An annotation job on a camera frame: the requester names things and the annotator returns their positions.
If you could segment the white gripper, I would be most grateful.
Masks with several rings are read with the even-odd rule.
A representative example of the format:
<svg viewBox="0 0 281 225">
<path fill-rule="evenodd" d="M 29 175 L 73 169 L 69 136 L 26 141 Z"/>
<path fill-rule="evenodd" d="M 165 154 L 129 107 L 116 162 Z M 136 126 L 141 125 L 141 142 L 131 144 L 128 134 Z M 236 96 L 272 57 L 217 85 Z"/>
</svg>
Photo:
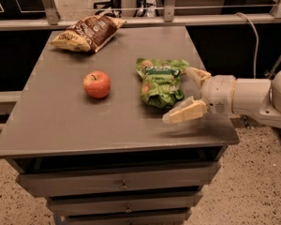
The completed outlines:
<svg viewBox="0 0 281 225">
<path fill-rule="evenodd" d="M 165 124 L 177 124 L 201 118 L 207 112 L 218 115 L 231 113 L 232 92 L 236 78 L 232 75 L 213 76 L 202 69 L 188 67 L 186 75 L 200 89 L 201 99 L 189 97 L 162 116 Z"/>
</svg>

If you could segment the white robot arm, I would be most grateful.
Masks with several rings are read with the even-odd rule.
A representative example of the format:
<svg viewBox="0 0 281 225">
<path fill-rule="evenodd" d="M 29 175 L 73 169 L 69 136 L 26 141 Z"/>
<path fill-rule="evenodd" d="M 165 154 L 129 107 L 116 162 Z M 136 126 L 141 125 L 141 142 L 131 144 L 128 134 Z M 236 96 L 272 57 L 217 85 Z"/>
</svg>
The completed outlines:
<svg viewBox="0 0 281 225">
<path fill-rule="evenodd" d="M 188 67 L 186 75 L 199 88 L 200 99 L 185 99 L 163 115 L 164 123 L 194 120 L 206 113 L 239 114 L 249 116 L 263 125 L 281 128 L 281 70 L 273 80 L 212 76 L 194 67 Z"/>
</svg>

